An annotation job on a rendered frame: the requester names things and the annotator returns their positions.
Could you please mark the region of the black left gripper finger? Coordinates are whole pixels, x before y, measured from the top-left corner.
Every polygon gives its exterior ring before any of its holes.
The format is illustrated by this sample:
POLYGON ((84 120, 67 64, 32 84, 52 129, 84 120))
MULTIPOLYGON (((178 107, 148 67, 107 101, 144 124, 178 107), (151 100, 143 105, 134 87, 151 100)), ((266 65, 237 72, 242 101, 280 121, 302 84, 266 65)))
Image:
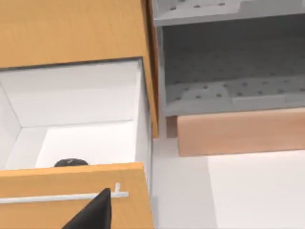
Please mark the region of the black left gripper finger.
POLYGON ((105 188, 62 229, 111 229, 111 190, 105 188))

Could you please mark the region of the black round object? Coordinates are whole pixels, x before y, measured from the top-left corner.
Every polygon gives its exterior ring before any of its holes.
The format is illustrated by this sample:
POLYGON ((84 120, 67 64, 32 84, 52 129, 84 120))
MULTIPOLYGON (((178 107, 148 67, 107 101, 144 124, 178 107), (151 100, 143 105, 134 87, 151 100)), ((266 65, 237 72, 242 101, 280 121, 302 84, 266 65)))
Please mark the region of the black round object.
POLYGON ((73 167, 73 166, 87 166, 88 163, 85 160, 77 158, 61 159, 55 163, 54 167, 73 167))

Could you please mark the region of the white open drawer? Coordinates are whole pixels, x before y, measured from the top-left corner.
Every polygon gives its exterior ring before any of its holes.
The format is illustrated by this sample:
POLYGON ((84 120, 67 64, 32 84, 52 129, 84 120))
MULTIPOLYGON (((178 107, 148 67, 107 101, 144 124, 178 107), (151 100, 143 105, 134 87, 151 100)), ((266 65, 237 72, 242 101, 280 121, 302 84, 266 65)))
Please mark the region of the white open drawer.
POLYGON ((140 60, 0 71, 0 170, 141 162, 152 128, 140 60))

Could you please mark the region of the pale wooden drawer front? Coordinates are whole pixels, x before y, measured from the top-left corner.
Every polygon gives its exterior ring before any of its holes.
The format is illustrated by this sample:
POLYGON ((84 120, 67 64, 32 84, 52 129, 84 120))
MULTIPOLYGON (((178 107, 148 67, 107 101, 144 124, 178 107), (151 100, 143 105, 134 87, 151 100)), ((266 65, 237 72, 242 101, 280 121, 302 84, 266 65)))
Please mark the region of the pale wooden drawer front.
POLYGON ((179 156, 214 156, 305 149, 305 108, 166 118, 179 156))

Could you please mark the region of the wooden cupboard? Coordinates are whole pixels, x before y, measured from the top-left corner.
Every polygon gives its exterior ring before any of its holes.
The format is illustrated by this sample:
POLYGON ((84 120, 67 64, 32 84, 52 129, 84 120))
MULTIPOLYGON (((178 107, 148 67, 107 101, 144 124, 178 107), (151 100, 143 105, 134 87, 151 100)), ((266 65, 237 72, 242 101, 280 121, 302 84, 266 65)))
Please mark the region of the wooden cupboard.
POLYGON ((141 57, 159 135, 151 0, 0 0, 0 69, 141 57))

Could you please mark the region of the grey pierced drawer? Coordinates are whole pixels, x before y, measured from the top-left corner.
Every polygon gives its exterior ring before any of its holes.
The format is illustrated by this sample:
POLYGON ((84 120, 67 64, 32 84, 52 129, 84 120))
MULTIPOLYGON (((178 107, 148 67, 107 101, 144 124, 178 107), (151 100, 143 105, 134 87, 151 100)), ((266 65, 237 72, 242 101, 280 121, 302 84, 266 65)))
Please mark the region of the grey pierced drawer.
POLYGON ((165 116, 305 107, 305 0, 152 0, 165 116))

